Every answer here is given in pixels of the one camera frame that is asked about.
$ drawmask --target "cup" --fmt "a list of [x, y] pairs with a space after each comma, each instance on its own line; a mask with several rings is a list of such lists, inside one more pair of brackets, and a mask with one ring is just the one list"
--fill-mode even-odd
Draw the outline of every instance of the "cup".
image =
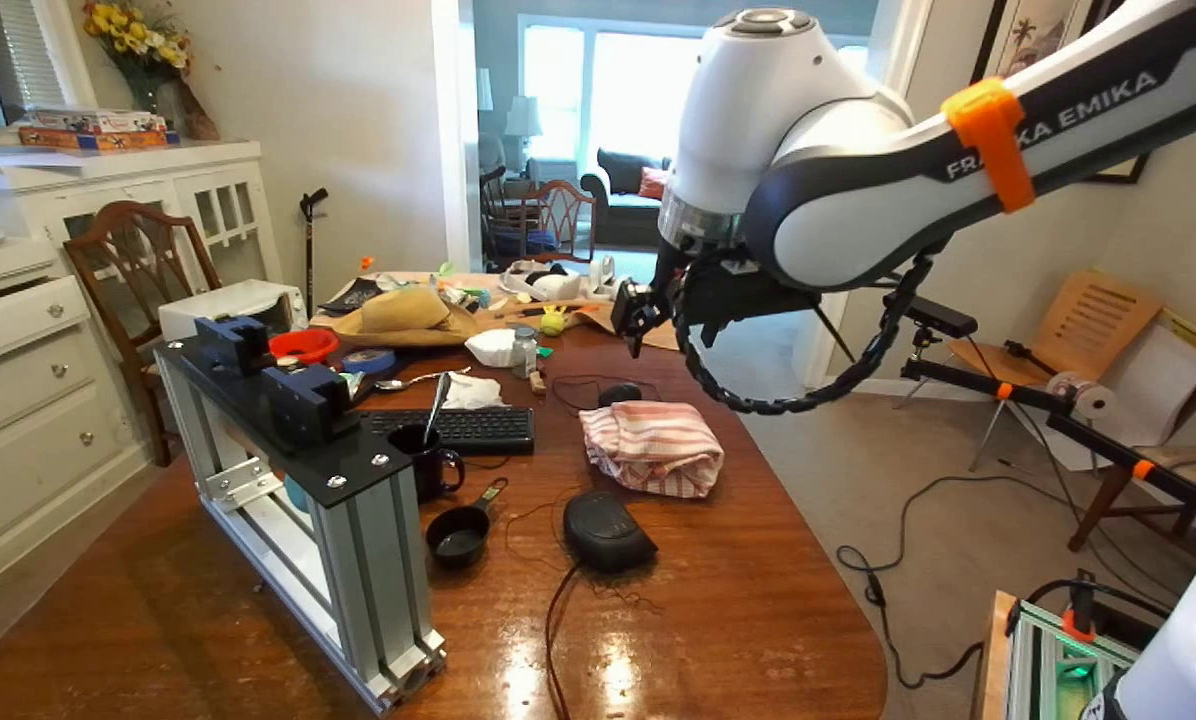
[[399, 426], [387, 444], [407, 456], [421, 504], [465, 489], [465, 453], [439, 450], [439, 431], [425, 439], [425, 426]]

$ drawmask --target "cabinet drawer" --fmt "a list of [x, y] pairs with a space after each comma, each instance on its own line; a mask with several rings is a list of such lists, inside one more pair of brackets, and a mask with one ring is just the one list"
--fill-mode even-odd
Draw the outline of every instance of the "cabinet drawer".
[[115, 428], [90, 385], [0, 431], [0, 534], [115, 456]]
[[72, 278], [0, 295], [0, 358], [90, 321]]
[[0, 358], [0, 428], [90, 385], [90, 366], [82, 327]]

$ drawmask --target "white robotic arm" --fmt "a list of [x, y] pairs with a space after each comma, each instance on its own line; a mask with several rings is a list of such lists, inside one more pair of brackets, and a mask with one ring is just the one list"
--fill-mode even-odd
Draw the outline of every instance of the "white robotic arm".
[[[1196, 0], [1129, 0], [1078, 44], [919, 125], [848, 67], [818, 20], [738, 13], [703, 35], [658, 281], [626, 288], [611, 315], [632, 351], [673, 315], [695, 381], [740, 412], [818, 408], [884, 361], [957, 227], [1188, 134]], [[692, 351], [692, 327], [715, 340], [733, 321], [819, 308], [825, 291], [848, 288], [887, 288], [887, 314], [869, 351], [819, 394], [740, 400]]]

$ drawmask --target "wooden table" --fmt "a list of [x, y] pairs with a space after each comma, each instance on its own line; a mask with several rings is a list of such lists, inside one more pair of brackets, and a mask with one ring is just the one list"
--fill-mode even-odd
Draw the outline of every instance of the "wooden table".
[[[425, 351], [403, 372], [459, 367]], [[661, 557], [628, 582], [580, 582], [564, 605], [553, 669], [567, 715], [869, 715], [884, 708], [882, 644], [806, 528], [744, 426], [713, 403], [677, 351], [574, 327], [557, 340], [547, 394], [496, 378], [537, 412], [533, 456], [478, 456], [459, 500], [496, 476], [509, 489], [483, 561], [431, 574], [431, 624], [449, 669], [396, 715], [557, 715], [546, 618], [574, 557], [564, 500], [611, 479], [590, 473], [580, 408], [617, 381], [687, 400], [729, 462], [703, 504], [626, 493]], [[374, 408], [425, 408], [417, 385]], [[151, 489], [44, 605], [0, 644], [0, 715], [363, 715], [363, 704], [209, 524], [182, 469]]]

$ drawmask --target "pink cloth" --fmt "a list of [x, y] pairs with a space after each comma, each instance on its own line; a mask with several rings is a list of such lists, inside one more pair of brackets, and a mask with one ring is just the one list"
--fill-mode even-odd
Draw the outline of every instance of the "pink cloth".
[[632, 493], [703, 500], [725, 450], [692, 403], [626, 400], [580, 412], [590, 462]]

